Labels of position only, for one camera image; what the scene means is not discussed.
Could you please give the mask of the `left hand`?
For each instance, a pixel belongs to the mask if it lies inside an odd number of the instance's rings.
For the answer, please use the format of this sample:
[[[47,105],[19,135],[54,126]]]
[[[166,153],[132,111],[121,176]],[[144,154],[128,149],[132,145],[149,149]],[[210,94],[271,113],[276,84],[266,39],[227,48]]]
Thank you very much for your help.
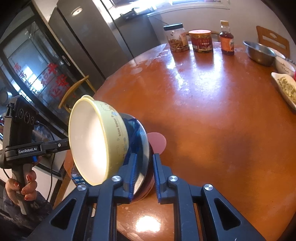
[[[19,205],[19,200],[16,197],[16,192],[19,191],[25,201],[34,201],[37,198],[37,175],[34,170],[30,171],[26,175],[27,185],[22,186],[15,179],[9,178],[6,182],[5,189],[10,200],[15,204]]]

